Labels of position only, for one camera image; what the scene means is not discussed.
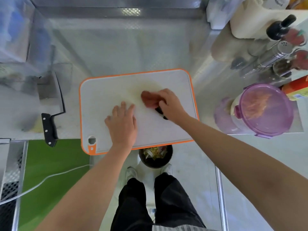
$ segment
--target black bottle cap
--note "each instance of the black bottle cap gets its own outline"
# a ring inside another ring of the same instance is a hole
[[[290,14],[283,21],[275,21],[273,22],[266,30],[267,36],[271,40],[280,40],[283,36],[285,36],[289,30],[290,25],[296,21],[296,16]]]

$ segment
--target cutting board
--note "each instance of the cutting board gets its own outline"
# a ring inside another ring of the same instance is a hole
[[[141,100],[144,90],[169,88],[178,96],[185,111],[198,119],[191,77],[182,69],[93,77],[79,87],[81,147],[89,155],[107,153],[112,146],[105,118],[115,105],[135,104],[138,135],[133,149],[193,141],[179,126],[165,120]]]

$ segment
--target trouser leg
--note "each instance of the trouser leg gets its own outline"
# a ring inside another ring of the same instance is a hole
[[[155,224],[166,227],[194,225],[205,228],[179,181],[167,173],[155,179]]]
[[[111,231],[152,230],[153,221],[146,208],[145,187],[135,178],[129,179],[119,195]]]

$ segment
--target sneaker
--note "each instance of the sneaker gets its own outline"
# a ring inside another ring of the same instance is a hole
[[[137,179],[137,171],[133,167],[128,167],[126,170],[126,183],[129,181],[131,178],[136,178]]]
[[[166,172],[167,174],[173,176],[173,171],[172,171],[172,165],[171,164],[166,164],[162,169],[161,173]]]

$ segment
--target white cable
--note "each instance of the white cable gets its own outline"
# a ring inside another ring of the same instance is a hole
[[[65,173],[68,173],[68,172],[73,171],[73,170],[75,170],[75,169],[83,168],[83,167],[86,167],[86,166],[92,166],[92,165],[91,165],[91,164],[86,164],[86,165],[84,165],[84,166],[80,166],[80,167],[77,167],[77,168],[73,168],[73,169],[70,169],[70,170],[65,171],[65,172],[62,172],[62,173],[56,173],[56,174],[49,175],[48,177],[45,177],[43,181],[41,181],[39,184],[37,184],[36,186],[32,187],[31,189],[29,189],[29,190],[27,190],[27,191],[25,191],[25,192],[23,192],[23,193],[21,193],[21,194],[15,196],[15,197],[11,198],[11,199],[8,199],[8,200],[5,200],[5,201],[0,202],[0,206],[1,206],[2,204],[5,204],[5,203],[11,202],[11,201],[13,201],[13,200],[15,200],[15,199],[18,199],[18,198],[20,198],[21,196],[23,196],[23,195],[25,195],[25,194],[28,194],[30,191],[32,191],[32,190],[36,189],[37,187],[39,187],[40,185],[42,185],[43,182],[45,182],[45,181],[46,181],[48,178],[50,178],[50,177],[57,176],[57,175],[61,175],[61,174],[65,174]]]

